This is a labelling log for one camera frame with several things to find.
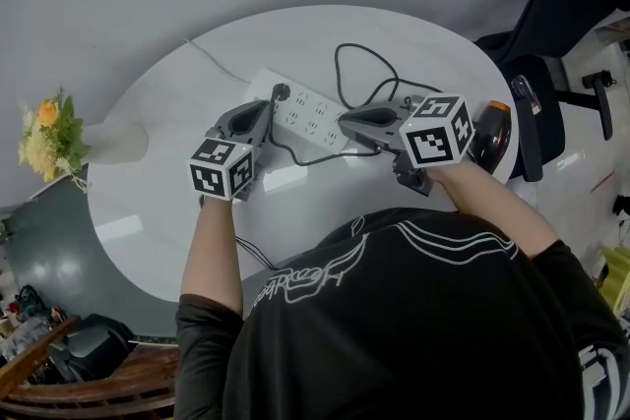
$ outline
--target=yellow flower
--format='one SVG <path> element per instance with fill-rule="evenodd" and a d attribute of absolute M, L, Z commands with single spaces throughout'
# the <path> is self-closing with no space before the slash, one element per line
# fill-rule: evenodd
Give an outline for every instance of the yellow flower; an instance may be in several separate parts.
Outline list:
<path fill-rule="evenodd" d="M 57 117 L 59 117 L 59 107 L 57 107 L 54 101 L 48 98 L 37 108 L 37 120 L 44 126 L 55 124 Z"/>
<path fill-rule="evenodd" d="M 24 155 L 33 171 L 44 175 L 44 179 L 51 175 L 54 177 L 57 155 L 39 128 L 33 129 L 26 139 Z"/>
<path fill-rule="evenodd" d="M 43 174 L 43 181 L 44 182 L 50 182 L 54 178 L 55 178 L 55 169 L 54 168 L 52 170 L 47 171 L 46 173 Z"/>
<path fill-rule="evenodd" d="M 18 146 L 18 158 L 20 159 L 20 164 L 24 163 L 27 159 L 27 147 L 24 141 L 20 142 Z"/>
<path fill-rule="evenodd" d="M 34 114 L 32 110 L 27 107 L 22 109 L 22 123 L 24 130 L 30 131 L 32 129 L 32 123 L 34 123 Z"/>
<path fill-rule="evenodd" d="M 55 166 L 67 175 L 70 175 L 73 172 L 72 166 L 70 166 L 70 163 L 65 157 L 57 158 Z"/>

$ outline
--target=cord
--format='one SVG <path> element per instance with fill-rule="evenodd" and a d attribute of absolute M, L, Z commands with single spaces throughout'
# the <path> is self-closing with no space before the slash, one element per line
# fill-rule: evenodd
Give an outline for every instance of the cord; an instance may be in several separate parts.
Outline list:
<path fill-rule="evenodd" d="M 203 47 L 201 47 L 199 44 L 197 44 L 196 42 L 193 42 L 192 40 L 189 40 L 187 38 L 184 39 L 184 42 L 186 42 L 186 44 L 189 44 L 191 46 L 193 46 L 195 49 L 197 49 L 200 53 L 204 54 L 211 62 L 213 62 L 215 64 L 215 67 L 217 67 L 217 69 L 224 75 L 226 76 L 228 79 L 232 79 L 234 81 L 239 81 L 240 83 L 243 83 L 244 85 L 248 85 L 249 86 L 249 82 L 245 81 L 244 79 L 239 78 L 238 76 L 234 76 L 231 72 L 229 72 L 225 67 L 223 67 L 221 65 L 221 63 L 219 63 L 214 57 L 213 55 L 211 55 L 208 51 L 206 51 Z"/>
<path fill-rule="evenodd" d="M 355 47 L 357 49 L 362 49 L 363 51 L 370 53 L 371 55 L 381 60 L 385 64 L 385 66 L 388 69 L 390 69 L 392 74 L 394 74 L 393 78 L 386 79 L 380 85 L 378 85 L 374 89 L 372 94 L 370 94 L 369 98 L 367 98 L 367 100 L 365 100 L 364 103 L 359 105 L 359 107 L 363 107 L 364 105 L 369 104 L 374 99 L 374 96 L 376 96 L 376 94 L 381 90 L 381 88 L 389 83 L 395 83 L 395 84 L 394 84 L 394 87 L 392 88 L 392 92 L 390 93 L 390 96 L 387 99 L 387 101 L 392 101 L 394 99 L 394 95 L 396 94 L 396 91 L 398 90 L 398 85 L 400 83 L 404 83 L 406 85 L 414 86 L 417 88 L 424 88 L 425 90 L 431 90 L 437 93 L 442 92 L 442 90 L 439 90 L 438 88 L 434 88 L 433 86 L 424 85 L 422 83 L 415 83 L 413 81 L 408 81 L 407 79 L 402 79 L 401 77 L 399 77 L 398 72 L 396 72 L 396 69 L 394 68 L 394 66 L 390 62 L 388 62 L 384 57 L 382 57 L 380 54 L 374 51 L 373 49 L 370 49 L 369 47 L 363 46 L 361 44 L 356 44 L 354 42 L 344 42 L 343 44 L 338 45 L 337 49 L 335 49 L 335 74 L 337 76 L 337 94 L 339 95 L 339 100 L 342 102 L 343 105 L 346 106 L 348 110 L 353 110 L 355 107 L 353 107 L 346 101 L 346 99 L 344 98 L 344 93 L 342 92 L 342 69 L 339 62 L 339 53 L 345 47 Z"/>
<path fill-rule="evenodd" d="M 246 252 L 248 252 L 254 259 L 256 259 L 261 265 L 268 270 L 278 271 L 278 268 L 263 254 L 263 252 L 256 247 L 253 243 L 248 242 L 244 238 L 236 237 L 236 243 L 240 245 Z"/>
<path fill-rule="evenodd" d="M 402 79 L 396 72 L 396 69 L 394 68 L 394 66 L 390 62 L 388 62 L 385 58 L 383 58 L 380 54 L 374 51 L 373 49 L 370 49 L 369 47 L 363 46 L 361 44 L 355 44 L 354 42 L 344 42 L 343 44 L 338 45 L 337 48 L 335 49 L 335 73 L 337 76 L 337 94 L 339 95 L 339 100 L 342 102 L 343 105 L 346 106 L 348 110 L 353 110 L 355 107 L 352 107 L 352 105 L 350 105 L 346 101 L 346 99 L 344 98 L 344 92 L 342 91 L 342 70 L 341 70 L 341 65 L 339 62 L 339 54 L 341 50 L 344 49 L 345 47 L 355 47 L 357 49 L 362 49 L 363 51 L 370 53 L 371 55 L 378 58 L 381 62 L 383 62 L 385 66 L 388 69 L 390 69 L 392 74 L 394 74 L 393 78 L 386 79 L 381 84 L 379 84 L 374 89 L 372 94 L 369 95 L 367 100 L 365 100 L 361 105 L 359 105 L 360 107 L 363 107 L 371 103 L 371 101 L 374 99 L 377 93 L 381 90 L 381 88 L 386 86 L 389 83 L 395 83 L 395 84 L 394 84 L 394 87 L 392 88 L 392 92 L 390 93 L 390 96 L 387 99 L 387 101 L 392 101 L 394 99 L 394 95 L 396 94 L 396 91 L 398 90 L 398 85 L 400 83 L 404 83 L 406 85 L 414 86 L 417 88 L 424 88 L 426 90 L 431 90 L 438 93 L 442 92 L 442 90 L 439 90 L 438 88 L 434 88 L 433 86 L 424 85 L 422 83 L 415 83 L 407 79 Z M 380 150 L 377 150 L 375 152 L 340 152 L 339 154 L 331 154 L 330 156 L 320 157 L 319 159 L 313 159 L 312 161 L 298 160 L 297 156 L 295 155 L 295 151 L 292 148 L 290 148 L 286 144 L 281 144 L 278 141 L 276 141 L 276 139 L 274 139 L 274 110 L 276 108 L 276 100 L 282 94 L 284 86 L 286 85 L 285 84 L 275 85 L 272 91 L 272 99 L 271 99 L 270 114 L 269 114 L 270 117 L 269 117 L 268 138 L 269 138 L 269 142 L 273 146 L 286 150 L 290 154 L 291 159 L 293 160 L 293 163 L 295 163 L 297 166 L 312 166 L 314 164 L 323 163 L 324 161 L 330 161 L 331 159 L 336 159 L 338 157 L 370 157 L 370 156 L 376 156 L 381 153 Z"/>

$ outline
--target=table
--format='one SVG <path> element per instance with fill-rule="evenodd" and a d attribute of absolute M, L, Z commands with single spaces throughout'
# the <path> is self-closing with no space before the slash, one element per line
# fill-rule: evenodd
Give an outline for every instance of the table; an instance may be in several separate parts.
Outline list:
<path fill-rule="evenodd" d="M 18 418 L 111 418 L 169 407 L 175 402 L 178 363 L 176 346 L 138 345 L 109 378 L 57 385 L 17 382 L 8 396 L 2 395 L 0 414 L 12 418 L 16 413 L 21 415 Z"/>
<path fill-rule="evenodd" d="M 0 400 L 46 362 L 50 343 L 73 330 L 79 321 L 80 319 L 76 316 L 69 317 L 0 369 Z"/>
<path fill-rule="evenodd" d="M 195 42 L 245 81 L 267 67 L 336 101 L 335 48 L 342 42 L 366 45 L 388 59 L 402 78 L 464 93 L 473 115 L 489 99 L 510 105 L 512 140 L 495 177 L 507 181 L 514 166 L 518 121 L 501 73 L 470 41 L 423 20 L 362 7 L 299 7 L 230 23 Z M 341 58 L 350 103 L 359 104 L 391 77 L 381 62 L 362 51 L 347 49 Z M 186 160 L 219 116 L 244 101 L 246 91 L 247 85 L 228 78 L 185 44 L 147 71 L 107 116 L 141 121 L 149 149 L 138 162 L 90 166 L 94 228 L 111 261 L 158 298 L 178 299 L 199 212 Z M 388 92 L 379 97 L 385 99 Z M 412 93 L 410 87 L 399 87 L 398 96 Z M 368 212 L 453 208 L 441 188 L 424 198 L 398 184 L 386 154 L 303 168 L 293 165 L 288 153 L 266 149 L 273 151 L 272 162 L 249 201 L 234 203 L 234 223 L 236 234 L 274 263 L 314 247 L 337 226 Z M 305 157 L 323 154 L 313 147 Z M 263 268 L 243 250 L 238 254 L 242 278 Z"/>

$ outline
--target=electrical outlet socket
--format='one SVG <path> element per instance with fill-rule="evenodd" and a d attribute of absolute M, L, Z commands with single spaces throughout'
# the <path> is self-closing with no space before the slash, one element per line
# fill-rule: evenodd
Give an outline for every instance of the electrical outlet socket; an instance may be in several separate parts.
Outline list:
<path fill-rule="evenodd" d="M 346 109 L 291 79 L 262 69 L 247 90 L 245 101 L 270 99 L 278 83 L 286 84 L 290 88 L 290 95 L 285 101 L 276 101 L 274 125 L 287 128 L 332 154 L 344 150 L 347 137 L 339 128 L 337 120 Z"/>

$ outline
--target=bottle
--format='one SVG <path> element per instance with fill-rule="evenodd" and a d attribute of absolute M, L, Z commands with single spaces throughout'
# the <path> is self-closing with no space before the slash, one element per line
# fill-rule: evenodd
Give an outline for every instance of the bottle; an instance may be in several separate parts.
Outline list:
<path fill-rule="evenodd" d="M 503 102 L 488 102 L 477 121 L 474 121 L 474 137 L 469 147 L 469 157 L 489 174 L 503 159 L 510 144 L 512 115 Z"/>

